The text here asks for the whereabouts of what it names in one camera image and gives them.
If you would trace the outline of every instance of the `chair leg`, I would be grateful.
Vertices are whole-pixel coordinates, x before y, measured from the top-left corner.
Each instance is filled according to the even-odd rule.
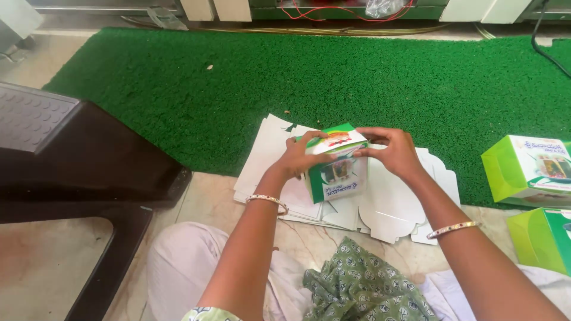
[[[66,321],[102,320],[121,285],[152,219],[152,212],[133,204],[97,215],[113,224],[113,234]]]

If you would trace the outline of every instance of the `green printed box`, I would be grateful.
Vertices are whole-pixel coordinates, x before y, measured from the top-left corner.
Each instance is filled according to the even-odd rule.
[[[571,211],[537,208],[507,222],[521,264],[571,276]]]
[[[571,142],[508,135],[482,154],[495,202],[571,205]]]
[[[361,192],[367,188],[367,158],[353,153],[367,147],[367,139],[349,123],[323,132],[328,138],[314,138],[307,143],[306,154],[335,154],[337,160],[318,164],[304,173],[305,186],[314,204]]]

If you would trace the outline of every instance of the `person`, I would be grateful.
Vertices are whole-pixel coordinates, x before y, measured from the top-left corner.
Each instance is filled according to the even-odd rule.
[[[355,151],[354,155],[376,158],[387,170],[401,178],[418,197],[435,231],[471,221],[423,169],[410,134],[381,127],[358,128],[357,131],[370,142],[386,145],[387,148],[361,149]],[[288,139],[286,152],[265,172],[255,194],[279,198],[287,180],[299,177],[318,163],[333,161],[335,157],[332,155],[305,154],[306,144],[311,139],[327,136],[321,131],[309,131],[298,141]],[[281,262],[285,263],[275,264],[280,253],[273,248],[277,214],[277,203],[253,199],[247,203],[229,237],[214,228],[195,223],[188,223],[194,224],[192,233],[177,227],[178,224],[165,233],[172,240],[177,240],[176,246],[173,246],[172,240],[159,237],[158,244],[151,249],[147,266],[149,302],[155,316],[166,319],[184,316],[184,320],[190,321],[301,320],[309,305],[293,304],[298,307],[297,314],[284,317],[287,312],[283,310],[289,303],[280,301],[284,295],[275,287],[268,288],[268,284],[277,283],[271,279],[274,268],[288,266],[286,270],[290,274],[301,268],[283,258]],[[185,237],[195,235],[199,235],[199,242],[181,242]],[[479,228],[446,232],[438,236],[438,241],[476,319],[567,320]],[[175,257],[183,263],[173,264],[171,260]],[[159,265],[168,266],[170,270],[159,271]],[[189,275],[202,277],[192,278]],[[299,278],[287,281],[300,283]],[[286,296],[294,298],[294,303],[310,300],[311,295],[302,290],[307,289],[297,287],[285,292]],[[272,317],[272,313],[282,314],[278,318]]]

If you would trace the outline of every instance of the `green printed cloth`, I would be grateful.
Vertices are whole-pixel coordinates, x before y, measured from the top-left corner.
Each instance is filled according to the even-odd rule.
[[[305,321],[438,320],[412,282],[347,237],[321,272],[305,272],[303,286],[315,304]]]

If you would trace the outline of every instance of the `silver bangle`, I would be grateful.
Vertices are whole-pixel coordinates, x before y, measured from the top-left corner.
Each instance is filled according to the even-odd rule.
[[[480,225],[482,225],[482,223],[476,222],[476,221],[471,221],[471,222],[464,222],[464,223],[458,223],[458,224],[446,226],[446,227],[443,227],[439,230],[436,230],[434,232],[429,233],[427,235],[427,239],[431,240],[431,239],[434,239],[434,238],[436,238],[436,237],[438,237],[444,233],[456,231],[456,230],[459,230],[461,228],[472,227],[472,226],[480,226]]]
[[[248,202],[253,200],[253,199],[264,199],[264,200],[268,200],[270,202],[274,202],[274,203],[278,204],[278,206],[282,206],[284,208],[284,211],[283,212],[278,211],[278,215],[287,215],[289,212],[289,208],[287,207],[287,205],[275,197],[271,197],[271,196],[267,196],[267,195],[258,195],[258,194],[250,195],[250,196],[246,197],[246,204],[248,204]]]

